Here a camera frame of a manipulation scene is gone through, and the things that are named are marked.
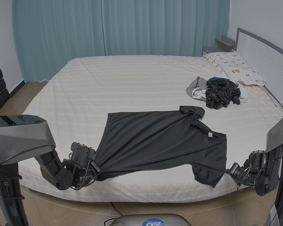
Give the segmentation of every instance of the floor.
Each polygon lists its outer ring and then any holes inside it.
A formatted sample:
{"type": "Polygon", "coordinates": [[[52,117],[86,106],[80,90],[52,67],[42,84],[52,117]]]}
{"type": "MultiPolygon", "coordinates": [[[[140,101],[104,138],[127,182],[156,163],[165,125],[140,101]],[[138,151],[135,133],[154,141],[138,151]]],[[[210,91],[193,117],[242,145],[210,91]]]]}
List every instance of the floor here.
{"type": "MultiPolygon", "coordinates": [[[[19,115],[47,81],[25,84],[0,110],[0,115],[19,115]]],[[[63,200],[21,187],[26,215],[33,226],[102,226],[110,218],[141,213],[175,213],[192,226],[262,226],[265,224],[276,190],[260,197],[251,189],[219,198],[192,203],[86,203],[63,200]]],[[[5,219],[0,210],[0,225],[5,219]]]]}

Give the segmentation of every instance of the baseboard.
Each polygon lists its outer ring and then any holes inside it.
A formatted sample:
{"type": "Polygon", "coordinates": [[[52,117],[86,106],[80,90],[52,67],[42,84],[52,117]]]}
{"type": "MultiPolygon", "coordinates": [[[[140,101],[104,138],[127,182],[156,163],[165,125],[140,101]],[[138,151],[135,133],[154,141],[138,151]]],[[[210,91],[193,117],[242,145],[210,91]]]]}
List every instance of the baseboard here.
{"type": "Polygon", "coordinates": [[[19,85],[17,85],[13,91],[10,93],[11,98],[25,85],[24,81],[21,81],[19,85]]]}

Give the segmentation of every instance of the mattress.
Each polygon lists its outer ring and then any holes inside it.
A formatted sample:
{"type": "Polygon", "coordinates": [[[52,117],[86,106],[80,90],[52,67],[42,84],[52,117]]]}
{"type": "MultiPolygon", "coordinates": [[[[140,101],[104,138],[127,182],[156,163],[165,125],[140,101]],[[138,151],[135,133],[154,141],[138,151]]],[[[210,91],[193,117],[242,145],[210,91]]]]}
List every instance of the mattress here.
{"type": "MultiPolygon", "coordinates": [[[[259,86],[247,86],[248,102],[219,110],[190,98],[185,88],[197,77],[226,77],[203,57],[129,55],[76,58],[68,62],[32,100],[24,114],[47,120],[61,160],[77,141],[97,149],[107,114],[120,111],[178,110],[180,105],[205,109],[202,122],[227,135],[227,168],[242,165],[253,150],[264,150],[266,133],[283,110],[259,86]]],[[[84,202],[194,202],[236,190],[224,175],[215,188],[194,179],[191,165],[139,171],[95,182],[79,191],[59,191],[42,178],[34,159],[19,163],[30,189],[84,202]]]]}

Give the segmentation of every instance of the fitted sheet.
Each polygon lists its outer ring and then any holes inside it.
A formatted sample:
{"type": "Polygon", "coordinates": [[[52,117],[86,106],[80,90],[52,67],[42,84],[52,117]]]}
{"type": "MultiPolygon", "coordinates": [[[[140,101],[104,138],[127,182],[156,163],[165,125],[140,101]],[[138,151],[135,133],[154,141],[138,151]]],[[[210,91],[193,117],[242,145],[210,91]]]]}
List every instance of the fitted sheet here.
{"type": "MultiPolygon", "coordinates": [[[[77,141],[97,149],[107,114],[120,111],[205,109],[202,122],[227,135],[227,168],[242,165],[253,150],[264,150],[266,133],[282,108],[260,86],[247,86],[248,102],[219,110],[190,98],[185,88],[197,77],[227,77],[203,57],[128,55],[76,58],[40,91],[24,114],[47,120],[60,157],[68,158],[77,141]]],[[[79,191],[59,191],[43,179],[34,159],[19,162],[20,183],[59,198],[84,202],[194,202],[236,190],[224,175],[215,188],[194,179],[191,165],[139,171],[95,182],[79,191]]]]}

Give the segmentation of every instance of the curtain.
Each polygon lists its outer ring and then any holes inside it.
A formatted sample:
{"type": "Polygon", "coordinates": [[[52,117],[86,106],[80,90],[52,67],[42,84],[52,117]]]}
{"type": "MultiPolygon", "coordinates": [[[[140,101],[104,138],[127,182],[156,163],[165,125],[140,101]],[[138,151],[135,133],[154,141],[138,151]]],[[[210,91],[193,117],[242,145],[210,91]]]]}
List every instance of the curtain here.
{"type": "Polygon", "coordinates": [[[25,82],[51,79],[77,57],[201,56],[228,20],[229,0],[13,0],[25,82]]]}
{"type": "Polygon", "coordinates": [[[102,0],[106,55],[201,56],[227,35],[229,0],[102,0]]]}
{"type": "Polygon", "coordinates": [[[51,79],[77,57],[105,55],[101,0],[13,0],[25,82],[51,79]]]}

